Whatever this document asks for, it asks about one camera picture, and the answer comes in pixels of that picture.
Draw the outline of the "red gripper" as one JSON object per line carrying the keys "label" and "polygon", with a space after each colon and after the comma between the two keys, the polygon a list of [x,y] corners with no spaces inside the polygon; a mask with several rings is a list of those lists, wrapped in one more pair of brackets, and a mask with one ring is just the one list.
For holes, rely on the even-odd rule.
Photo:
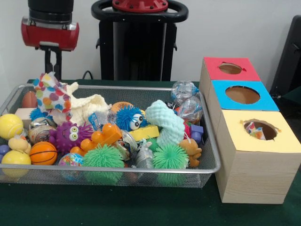
{"label": "red gripper", "polygon": [[[79,24],[45,24],[23,17],[21,33],[26,46],[40,48],[41,46],[59,47],[55,50],[56,64],[54,65],[55,77],[62,79],[62,50],[73,51],[79,38]],[[51,49],[45,48],[45,73],[53,70],[51,63]]]}

